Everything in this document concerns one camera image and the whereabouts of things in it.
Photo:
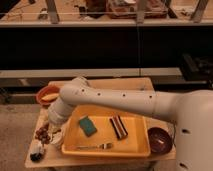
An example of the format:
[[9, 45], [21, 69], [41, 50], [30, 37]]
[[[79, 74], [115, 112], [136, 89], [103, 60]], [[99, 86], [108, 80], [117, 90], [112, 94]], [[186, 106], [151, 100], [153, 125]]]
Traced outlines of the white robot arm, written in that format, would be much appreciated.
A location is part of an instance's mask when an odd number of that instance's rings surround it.
[[213, 90], [171, 93], [94, 88], [84, 77], [64, 84], [48, 108], [54, 125], [67, 122], [78, 105], [98, 105], [176, 125], [175, 171], [213, 171]]

